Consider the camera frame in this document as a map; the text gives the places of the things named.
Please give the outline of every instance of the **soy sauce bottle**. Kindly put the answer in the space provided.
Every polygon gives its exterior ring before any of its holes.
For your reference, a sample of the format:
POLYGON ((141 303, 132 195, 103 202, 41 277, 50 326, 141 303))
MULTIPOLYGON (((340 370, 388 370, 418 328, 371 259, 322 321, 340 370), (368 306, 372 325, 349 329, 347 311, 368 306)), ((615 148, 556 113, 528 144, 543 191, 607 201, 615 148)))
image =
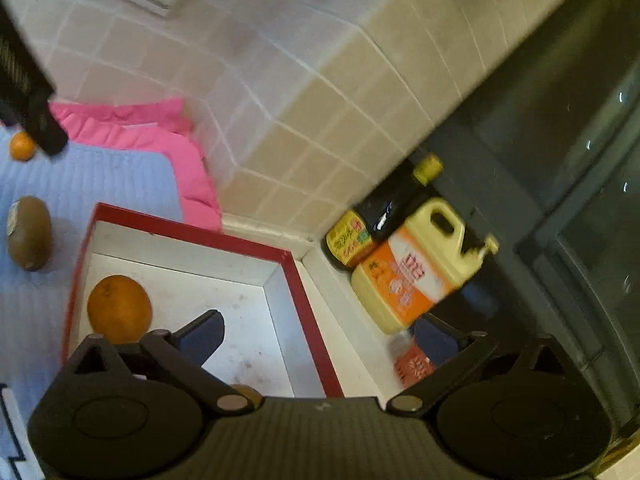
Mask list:
POLYGON ((354 269, 395 231, 412 198, 436 178, 442 163, 433 154, 417 166, 404 160, 362 202, 347 210, 321 245, 327 259, 340 270, 354 269))

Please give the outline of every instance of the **metal screw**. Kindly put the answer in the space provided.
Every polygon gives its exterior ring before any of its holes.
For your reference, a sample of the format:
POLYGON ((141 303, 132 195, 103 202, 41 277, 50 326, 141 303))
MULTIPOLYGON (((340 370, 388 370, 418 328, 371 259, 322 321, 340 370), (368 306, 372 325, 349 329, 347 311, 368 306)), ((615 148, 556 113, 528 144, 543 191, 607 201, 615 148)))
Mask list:
POLYGON ((399 412, 413 413, 422 407, 422 399, 412 395, 401 395, 391 399, 391 405, 399 412))
POLYGON ((216 404, 221 410, 225 410, 226 412, 238 412, 244 410, 249 405, 249 401, 242 395, 230 394, 220 397, 216 404))

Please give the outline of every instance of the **red box rim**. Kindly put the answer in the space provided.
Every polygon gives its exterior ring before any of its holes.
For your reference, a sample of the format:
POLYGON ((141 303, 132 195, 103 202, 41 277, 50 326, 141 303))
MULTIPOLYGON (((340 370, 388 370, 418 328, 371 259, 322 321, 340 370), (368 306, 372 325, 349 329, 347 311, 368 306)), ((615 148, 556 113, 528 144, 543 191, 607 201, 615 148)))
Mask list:
POLYGON ((291 291, 293 303, 296 306, 298 319, 305 334, 306 342, 311 352, 311 357, 316 365, 318 376, 327 397, 344 397, 340 381, 335 373, 334 366, 329 358, 329 352, 324 345, 324 340, 316 323, 316 318, 306 296, 302 280, 296 269, 296 263, 292 254, 283 249, 277 249, 266 245, 243 240, 233 236, 208 231, 199 227, 194 227, 172 220, 166 220, 157 216, 151 216, 129 209, 123 209, 110 204, 98 202, 95 205, 91 221, 82 240, 78 262, 74 271, 71 293, 65 315, 64 332, 62 337, 61 362, 64 363, 69 352, 69 342, 76 311, 76 297, 82 271, 82 262, 89 245, 89 240, 94 233, 97 222, 109 222, 112 224, 137 229, 147 233, 190 242, 201 246, 220 249, 230 253, 252 256, 261 260, 271 260, 282 266, 287 285, 291 291))

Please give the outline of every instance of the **orange label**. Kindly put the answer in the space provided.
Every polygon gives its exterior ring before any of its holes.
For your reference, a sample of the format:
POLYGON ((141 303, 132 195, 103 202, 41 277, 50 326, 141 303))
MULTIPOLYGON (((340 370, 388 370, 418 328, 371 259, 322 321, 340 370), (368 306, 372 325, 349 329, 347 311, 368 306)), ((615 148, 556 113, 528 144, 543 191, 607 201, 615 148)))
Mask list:
POLYGON ((454 290, 405 227, 393 233, 362 266, 380 296, 407 326, 454 290))

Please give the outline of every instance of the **yellow sauce bottle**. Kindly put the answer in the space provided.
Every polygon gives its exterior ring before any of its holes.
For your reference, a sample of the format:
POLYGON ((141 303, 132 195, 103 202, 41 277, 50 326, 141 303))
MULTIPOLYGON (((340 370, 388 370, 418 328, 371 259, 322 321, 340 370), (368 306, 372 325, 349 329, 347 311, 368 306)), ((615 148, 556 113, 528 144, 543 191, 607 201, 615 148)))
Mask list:
POLYGON ((341 270, 355 268, 401 224, 409 202, 441 172, 442 163, 432 153, 415 167, 404 161, 324 236, 327 259, 341 270))
POLYGON ((405 330, 447 294, 460 288, 498 251, 488 235, 484 246, 462 254, 465 223, 445 200, 433 198, 373 251, 351 276, 360 302, 383 332, 405 330), (446 234, 440 214, 453 227, 446 234))

